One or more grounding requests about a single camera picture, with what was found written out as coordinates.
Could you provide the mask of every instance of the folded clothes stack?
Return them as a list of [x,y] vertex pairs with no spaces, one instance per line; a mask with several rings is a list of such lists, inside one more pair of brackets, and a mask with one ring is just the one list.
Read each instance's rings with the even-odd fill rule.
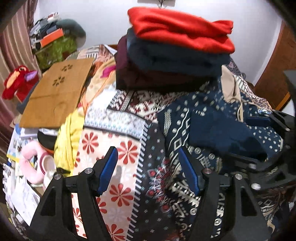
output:
[[230,62],[232,21],[145,7],[128,15],[132,28],[115,56],[118,89],[193,91],[220,77],[221,66]]

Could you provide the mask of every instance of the toy eye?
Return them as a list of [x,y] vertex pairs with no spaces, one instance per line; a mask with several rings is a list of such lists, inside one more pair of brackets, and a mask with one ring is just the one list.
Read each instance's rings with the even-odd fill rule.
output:
[[20,67],[19,71],[26,71],[27,69],[25,67]]

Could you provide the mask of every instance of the maroon folded cloth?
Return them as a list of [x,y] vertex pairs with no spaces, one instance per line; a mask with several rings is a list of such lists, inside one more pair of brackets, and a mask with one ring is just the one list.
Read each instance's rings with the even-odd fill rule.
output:
[[213,77],[196,77],[161,71],[142,71],[128,58],[126,36],[117,45],[116,88],[120,90],[148,90],[161,93],[194,91]]

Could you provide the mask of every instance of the purple ear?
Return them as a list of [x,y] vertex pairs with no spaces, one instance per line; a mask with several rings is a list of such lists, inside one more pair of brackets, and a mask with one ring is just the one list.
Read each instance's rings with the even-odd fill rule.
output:
[[37,70],[33,70],[27,74],[25,74],[25,81],[26,82],[29,82],[31,81],[32,79],[35,78],[35,76],[38,74],[38,71]]

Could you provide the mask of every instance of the wooden door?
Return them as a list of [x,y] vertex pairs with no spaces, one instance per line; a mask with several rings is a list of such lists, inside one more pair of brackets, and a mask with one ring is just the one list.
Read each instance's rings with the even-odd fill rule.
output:
[[296,69],[296,41],[293,32],[282,23],[274,52],[253,92],[268,100],[273,109],[281,109],[289,100],[284,70]]

